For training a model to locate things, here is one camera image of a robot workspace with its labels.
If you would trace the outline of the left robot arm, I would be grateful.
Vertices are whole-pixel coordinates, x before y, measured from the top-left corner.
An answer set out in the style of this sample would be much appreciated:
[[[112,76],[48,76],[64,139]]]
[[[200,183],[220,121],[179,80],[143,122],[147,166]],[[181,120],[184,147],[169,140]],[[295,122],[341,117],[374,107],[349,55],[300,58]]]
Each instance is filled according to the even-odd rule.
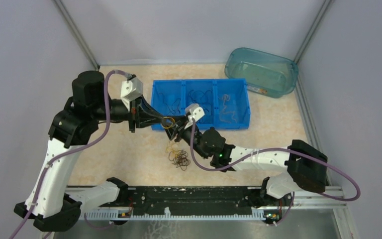
[[[14,207],[17,215],[33,220],[41,232],[65,232],[80,216],[101,205],[128,202],[127,184],[114,177],[78,194],[65,192],[80,154],[96,144],[91,135],[100,122],[105,122],[103,134],[107,134],[112,122],[126,121],[134,132],[163,118],[145,101],[142,82],[121,70],[107,75],[82,72],[72,82],[72,92],[52,121],[46,156],[30,196]]]

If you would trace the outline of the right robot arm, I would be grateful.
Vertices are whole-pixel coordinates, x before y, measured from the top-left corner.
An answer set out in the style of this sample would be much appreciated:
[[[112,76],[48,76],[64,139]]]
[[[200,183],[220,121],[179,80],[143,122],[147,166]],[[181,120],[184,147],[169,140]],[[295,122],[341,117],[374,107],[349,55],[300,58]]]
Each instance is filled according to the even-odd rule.
[[[205,171],[275,171],[263,180],[261,201],[273,205],[283,196],[299,190],[322,194],[326,188],[327,156],[305,141],[294,139],[279,148],[252,149],[228,144],[215,128],[200,132],[186,117],[162,121],[170,140],[184,140],[196,166]]]

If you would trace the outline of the blue divided plastic bin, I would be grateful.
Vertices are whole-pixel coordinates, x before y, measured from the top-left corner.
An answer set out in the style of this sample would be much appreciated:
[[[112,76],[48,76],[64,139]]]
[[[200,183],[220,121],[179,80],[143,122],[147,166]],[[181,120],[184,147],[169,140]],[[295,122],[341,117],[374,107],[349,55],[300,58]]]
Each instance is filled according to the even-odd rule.
[[[151,106],[166,116],[182,116],[198,103],[204,117],[199,129],[243,130],[250,125],[251,109],[245,79],[155,80]]]

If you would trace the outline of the teal translucent plastic tub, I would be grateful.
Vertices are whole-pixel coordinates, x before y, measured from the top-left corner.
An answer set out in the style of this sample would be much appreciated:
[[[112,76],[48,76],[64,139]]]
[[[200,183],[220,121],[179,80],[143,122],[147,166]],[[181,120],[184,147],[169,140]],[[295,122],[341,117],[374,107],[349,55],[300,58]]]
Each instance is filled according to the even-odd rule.
[[[247,90],[277,99],[295,89],[299,68],[290,59],[241,47],[230,53],[224,74],[228,78],[244,78]]]

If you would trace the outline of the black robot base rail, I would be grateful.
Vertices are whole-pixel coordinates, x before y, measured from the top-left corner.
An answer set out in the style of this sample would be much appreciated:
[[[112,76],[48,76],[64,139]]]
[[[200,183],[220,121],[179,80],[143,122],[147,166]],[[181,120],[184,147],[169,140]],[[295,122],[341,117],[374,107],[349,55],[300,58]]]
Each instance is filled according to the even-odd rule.
[[[274,198],[260,186],[136,186],[103,206],[131,207],[134,216],[160,216],[166,208],[172,216],[249,216],[260,207],[286,207],[290,199],[291,194]]]

